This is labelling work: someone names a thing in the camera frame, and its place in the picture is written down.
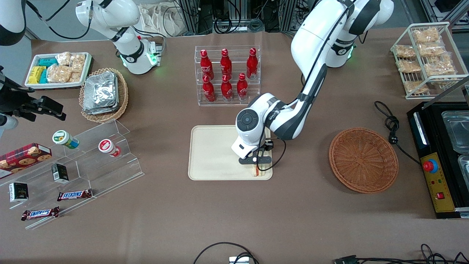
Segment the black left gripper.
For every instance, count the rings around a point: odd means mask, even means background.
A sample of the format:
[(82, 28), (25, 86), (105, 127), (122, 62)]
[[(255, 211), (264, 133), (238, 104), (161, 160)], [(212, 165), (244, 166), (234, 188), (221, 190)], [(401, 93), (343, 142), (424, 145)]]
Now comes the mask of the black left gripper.
[(257, 176), (257, 166), (256, 164), (260, 164), (260, 175), (265, 175), (265, 164), (272, 163), (272, 157), (266, 153), (270, 153), (273, 149), (273, 146), (261, 146), (260, 149), (251, 152), (245, 158), (239, 158), (239, 163), (243, 165), (253, 164), (252, 165), (252, 174), (253, 176)]

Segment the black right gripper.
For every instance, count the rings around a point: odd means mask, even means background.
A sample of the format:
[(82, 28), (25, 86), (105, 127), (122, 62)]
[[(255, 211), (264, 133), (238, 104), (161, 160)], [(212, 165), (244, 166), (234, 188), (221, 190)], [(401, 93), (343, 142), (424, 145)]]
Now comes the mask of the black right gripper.
[(35, 92), (32, 88), (20, 87), (8, 77), (1, 75), (0, 112), (8, 116), (36, 120), (36, 115), (49, 115), (61, 121), (66, 120), (63, 105), (47, 96), (42, 96), (42, 108), (38, 106), (38, 100), (31, 97)]

